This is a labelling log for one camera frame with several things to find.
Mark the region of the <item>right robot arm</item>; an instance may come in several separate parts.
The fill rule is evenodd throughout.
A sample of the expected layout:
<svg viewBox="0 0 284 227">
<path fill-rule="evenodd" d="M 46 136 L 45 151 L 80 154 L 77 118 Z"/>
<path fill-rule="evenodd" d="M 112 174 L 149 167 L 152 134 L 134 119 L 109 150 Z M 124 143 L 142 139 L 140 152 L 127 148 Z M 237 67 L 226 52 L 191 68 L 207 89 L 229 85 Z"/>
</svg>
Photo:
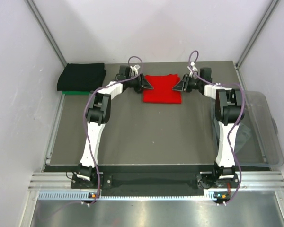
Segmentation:
<svg viewBox="0 0 284 227">
<path fill-rule="evenodd" d="M 223 187 L 237 178 L 235 168 L 235 140 L 239 124 L 244 118 L 245 93 L 239 84 L 213 83 L 211 68 L 188 66 L 185 74 L 174 87 L 174 91 L 191 92 L 198 90 L 203 96 L 215 101 L 214 116 L 219 126 L 218 154 L 211 174 L 200 174 L 199 184 L 209 189 Z"/>
</svg>

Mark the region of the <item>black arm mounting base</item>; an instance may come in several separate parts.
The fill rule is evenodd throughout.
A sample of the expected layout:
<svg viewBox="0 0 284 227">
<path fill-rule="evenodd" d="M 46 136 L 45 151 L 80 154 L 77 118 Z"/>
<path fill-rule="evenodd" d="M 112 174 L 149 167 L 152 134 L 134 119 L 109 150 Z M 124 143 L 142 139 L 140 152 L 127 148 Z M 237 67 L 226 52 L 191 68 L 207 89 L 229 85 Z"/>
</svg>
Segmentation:
<svg viewBox="0 0 284 227">
<path fill-rule="evenodd" d="M 75 175 L 71 188 L 100 189 L 102 196 L 197 196 L 206 189 L 199 184 L 200 174 L 211 174 L 214 165 L 99 165 L 98 168 L 99 185 L 93 186 Z M 238 184 L 236 179 L 209 189 L 228 192 Z"/>
</svg>

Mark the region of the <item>red t shirt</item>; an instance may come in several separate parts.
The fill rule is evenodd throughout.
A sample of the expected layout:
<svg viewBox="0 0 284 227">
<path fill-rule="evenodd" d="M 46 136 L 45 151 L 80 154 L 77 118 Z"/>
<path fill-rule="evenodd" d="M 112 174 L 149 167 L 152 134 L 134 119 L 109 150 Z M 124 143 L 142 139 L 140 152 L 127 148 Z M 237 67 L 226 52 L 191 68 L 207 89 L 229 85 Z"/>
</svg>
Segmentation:
<svg viewBox="0 0 284 227">
<path fill-rule="evenodd" d="M 180 81 L 178 74 L 146 75 L 146 80 L 153 89 L 143 91 L 142 101 L 152 104 L 181 104 L 181 93 L 173 90 Z"/>
</svg>

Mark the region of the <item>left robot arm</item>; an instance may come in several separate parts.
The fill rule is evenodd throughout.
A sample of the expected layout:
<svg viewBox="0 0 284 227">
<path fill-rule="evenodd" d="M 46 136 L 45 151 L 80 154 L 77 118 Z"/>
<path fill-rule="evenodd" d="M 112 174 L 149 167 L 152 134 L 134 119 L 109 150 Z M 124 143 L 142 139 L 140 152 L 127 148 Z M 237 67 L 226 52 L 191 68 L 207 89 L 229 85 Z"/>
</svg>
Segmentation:
<svg viewBox="0 0 284 227">
<path fill-rule="evenodd" d="M 86 143 L 80 159 L 79 171 L 76 174 L 76 177 L 89 188 L 99 185 L 98 149 L 103 130 L 111 116 L 112 100 L 128 88 L 134 89 L 137 93 L 145 89 L 153 90 L 153 86 L 142 73 L 141 65 L 120 66 L 114 80 L 104 87 L 97 88 L 89 95 L 84 110 Z"/>
</svg>

